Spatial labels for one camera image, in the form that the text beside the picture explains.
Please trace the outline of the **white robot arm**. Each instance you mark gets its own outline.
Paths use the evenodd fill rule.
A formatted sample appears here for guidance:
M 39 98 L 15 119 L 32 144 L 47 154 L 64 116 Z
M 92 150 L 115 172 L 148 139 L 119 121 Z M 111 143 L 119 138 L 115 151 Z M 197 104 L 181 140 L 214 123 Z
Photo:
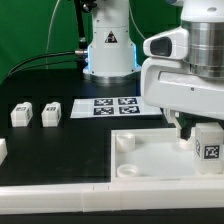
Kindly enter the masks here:
M 124 75 L 135 49 L 113 22 L 109 3 L 91 1 L 96 10 L 87 70 L 94 77 Z M 144 41 L 141 96 L 166 111 L 224 122 L 224 0 L 167 1 L 182 8 L 181 25 Z

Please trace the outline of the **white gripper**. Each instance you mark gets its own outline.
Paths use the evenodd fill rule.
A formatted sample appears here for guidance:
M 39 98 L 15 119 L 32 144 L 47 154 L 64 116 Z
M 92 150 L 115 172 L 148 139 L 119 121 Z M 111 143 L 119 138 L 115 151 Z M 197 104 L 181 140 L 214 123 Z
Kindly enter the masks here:
M 142 65 L 140 83 L 147 104 L 178 111 L 175 126 L 183 140 L 190 139 L 195 126 L 192 114 L 224 120 L 223 79 L 191 74 L 182 61 L 148 58 Z

